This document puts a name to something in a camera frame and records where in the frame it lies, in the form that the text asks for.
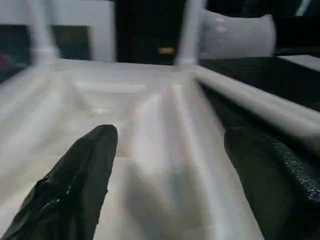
black surface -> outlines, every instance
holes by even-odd
[[[31,39],[25,25],[0,24],[0,55],[9,56],[13,65],[31,62]]]
[[[256,115],[201,87],[225,128],[225,150],[265,239],[315,239],[320,159]]]
[[[117,61],[173,65],[186,0],[116,1]],[[159,48],[173,48],[160,54]]]
[[[277,47],[274,56],[293,56],[293,55],[311,55],[315,56],[320,54],[320,46],[293,46],[293,47]]]
[[[318,16],[273,18],[276,49],[278,51],[291,49],[293,54],[299,54],[299,52],[294,52],[294,49],[308,49],[309,52],[305,52],[306,54],[319,53],[320,34],[317,29],[319,28],[320,11],[318,14]]]
[[[206,9],[233,17],[252,18],[271,14],[275,18],[284,19],[295,17],[302,2],[303,0],[208,0]],[[303,17],[320,16],[319,10],[320,2],[311,0]]]
[[[55,43],[64,59],[92,60],[88,26],[52,26]]]
[[[206,68],[305,107],[320,110],[320,72],[278,57],[201,60]]]
[[[14,69],[1,69],[0,68],[0,84],[5,82],[6,80],[9,80],[11,77],[20,73],[24,69],[25,69],[24,67],[14,68]]]
[[[78,139],[36,183],[1,240],[92,240],[117,141],[112,125]]]

gray fabric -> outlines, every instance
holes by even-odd
[[[272,16],[227,17],[203,10],[201,59],[271,56],[276,44]]]

white plastic structure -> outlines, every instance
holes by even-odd
[[[206,8],[207,2],[208,0],[186,0],[179,51],[176,56],[178,66],[198,64],[203,9]]]
[[[76,139],[113,124],[119,142],[95,240],[262,240],[196,68],[59,59],[41,3],[29,1],[30,27],[35,49],[49,51],[0,88],[0,235]]]

white pipe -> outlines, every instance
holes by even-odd
[[[202,9],[207,0],[187,0],[185,4],[183,26],[176,58],[178,66],[189,66],[198,63],[198,45],[202,25]]]
[[[34,61],[50,63],[59,54],[47,23],[44,0],[27,0],[26,4]]]
[[[303,16],[308,10],[308,7],[310,4],[311,4],[311,0],[302,0],[301,5],[296,11],[295,15],[299,17]]]

textured black material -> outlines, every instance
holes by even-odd
[[[225,149],[266,240],[302,240],[320,225],[320,188],[310,166],[276,138],[232,128]]]
[[[319,109],[318,71],[278,57],[201,60],[200,64],[281,98]]]
[[[225,150],[264,238],[320,238],[320,159],[252,112],[200,86],[226,130]]]
[[[78,139],[36,183],[1,240],[92,240],[117,141],[112,125]]]

